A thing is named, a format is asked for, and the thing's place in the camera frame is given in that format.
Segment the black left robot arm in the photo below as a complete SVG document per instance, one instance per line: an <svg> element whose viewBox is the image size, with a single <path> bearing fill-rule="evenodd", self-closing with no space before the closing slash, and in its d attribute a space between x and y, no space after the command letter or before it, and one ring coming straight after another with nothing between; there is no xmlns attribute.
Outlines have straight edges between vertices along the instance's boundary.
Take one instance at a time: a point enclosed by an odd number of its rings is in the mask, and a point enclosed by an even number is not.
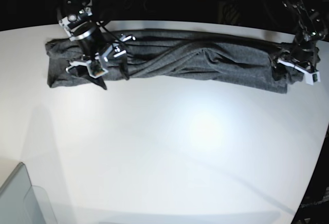
<svg viewBox="0 0 329 224"><path fill-rule="evenodd" d="M298 25L293 41L282 43L269 56L273 68L284 65L304 74L307 84L320 82L317 64L320 62L317 42L328 35L328 19L322 0L284 0L283 5L297 16Z"/></svg>

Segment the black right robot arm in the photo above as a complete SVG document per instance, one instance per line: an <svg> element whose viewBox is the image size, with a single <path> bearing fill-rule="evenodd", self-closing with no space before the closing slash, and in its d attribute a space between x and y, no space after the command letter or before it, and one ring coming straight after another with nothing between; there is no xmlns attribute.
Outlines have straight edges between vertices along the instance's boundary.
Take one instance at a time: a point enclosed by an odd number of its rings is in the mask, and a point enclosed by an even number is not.
<svg viewBox="0 0 329 224"><path fill-rule="evenodd" d="M136 38L124 34L117 37L107 31L111 38L106 39L102 33L106 28L93 16L92 1L63 0L61 8L57 9L57 20L69 40L76 42L82 50L81 57L69 60L66 72L106 89L103 77L109 73L107 65L111 60L117 62L122 77L130 79L126 42Z"/></svg>

